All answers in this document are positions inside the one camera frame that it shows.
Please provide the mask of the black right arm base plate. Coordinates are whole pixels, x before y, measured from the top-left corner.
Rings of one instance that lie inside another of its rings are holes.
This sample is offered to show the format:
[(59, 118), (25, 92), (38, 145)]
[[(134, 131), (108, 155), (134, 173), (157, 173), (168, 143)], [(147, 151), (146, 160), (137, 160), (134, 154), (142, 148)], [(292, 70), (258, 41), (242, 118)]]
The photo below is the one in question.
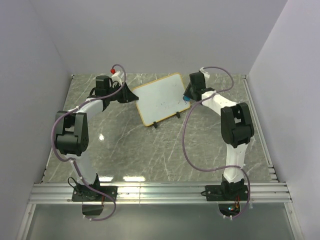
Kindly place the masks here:
[(240, 187), (206, 185), (200, 194), (207, 202), (235, 202), (247, 201), (249, 190), (246, 185)]

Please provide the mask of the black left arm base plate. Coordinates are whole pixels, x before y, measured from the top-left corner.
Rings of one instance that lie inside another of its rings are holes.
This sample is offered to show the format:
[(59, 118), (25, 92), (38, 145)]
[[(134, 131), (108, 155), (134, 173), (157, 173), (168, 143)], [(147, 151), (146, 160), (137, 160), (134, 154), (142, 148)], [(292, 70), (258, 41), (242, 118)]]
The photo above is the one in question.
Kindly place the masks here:
[[(100, 186), (98, 191), (110, 196), (113, 200), (116, 200), (118, 194), (117, 186)], [(85, 185), (76, 187), (73, 191), (72, 202), (111, 202), (112, 200), (100, 193), (88, 189)]]

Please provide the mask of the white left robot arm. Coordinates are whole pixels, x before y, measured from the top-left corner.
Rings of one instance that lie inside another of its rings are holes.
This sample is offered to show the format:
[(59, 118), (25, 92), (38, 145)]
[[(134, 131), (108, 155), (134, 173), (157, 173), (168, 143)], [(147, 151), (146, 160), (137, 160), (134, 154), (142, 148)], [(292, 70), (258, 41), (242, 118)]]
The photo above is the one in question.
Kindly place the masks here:
[(60, 110), (55, 115), (51, 130), (51, 145), (56, 157), (62, 162), (70, 162), (77, 176), (74, 190), (89, 201), (101, 196), (98, 174), (91, 166), (86, 150), (89, 146), (89, 120), (102, 113), (110, 102), (126, 104), (139, 99), (128, 87), (127, 75), (116, 71), (111, 77), (99, 75), (95, 87), (80, 105), (68, 110)]

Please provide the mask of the yellow framed whiteboard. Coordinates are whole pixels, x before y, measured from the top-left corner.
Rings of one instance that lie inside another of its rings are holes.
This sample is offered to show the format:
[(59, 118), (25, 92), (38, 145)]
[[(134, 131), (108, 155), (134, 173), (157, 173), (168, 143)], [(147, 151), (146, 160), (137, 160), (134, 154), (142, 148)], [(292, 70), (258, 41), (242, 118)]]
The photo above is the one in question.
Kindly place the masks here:
[(180, 73), (176, 72), (160, 79), (135, 87), (132, 92), (138, 97), (135, 102), (144, 126), (149, 127), (189, 109), (184, 100), (186, 88)]

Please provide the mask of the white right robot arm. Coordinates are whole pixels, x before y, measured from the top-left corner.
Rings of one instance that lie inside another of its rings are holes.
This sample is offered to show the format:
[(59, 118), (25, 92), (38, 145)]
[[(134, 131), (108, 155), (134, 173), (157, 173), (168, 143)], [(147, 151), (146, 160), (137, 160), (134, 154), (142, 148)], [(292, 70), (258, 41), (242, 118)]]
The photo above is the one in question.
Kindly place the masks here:
[(244, 183), (245, 154), (255, 131), (248, 104), (236, 103), (206, 87), (209, 76), (205, 71), (191, 73), (183, 98), (194, 100), (196, 106), (205, 106), (220, 116), (220, 132), (226, 144), (225, 167), (220, 167), (224, 170), (220, 193), (224, 199), (232, 200), (238, 195), (237, 186)]

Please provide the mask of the blue whiteboard eraser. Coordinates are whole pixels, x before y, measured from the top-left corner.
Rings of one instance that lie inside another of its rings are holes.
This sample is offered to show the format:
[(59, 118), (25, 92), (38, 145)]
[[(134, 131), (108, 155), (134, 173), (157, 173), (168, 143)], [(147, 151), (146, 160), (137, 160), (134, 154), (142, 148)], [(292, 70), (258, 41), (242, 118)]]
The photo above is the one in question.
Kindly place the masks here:
[(185, 102), (189, 102), (190, 101), (190, 98), (189, 97), (187, 97), (187, 96), (183, 96), (183, 98), (182, 98)]

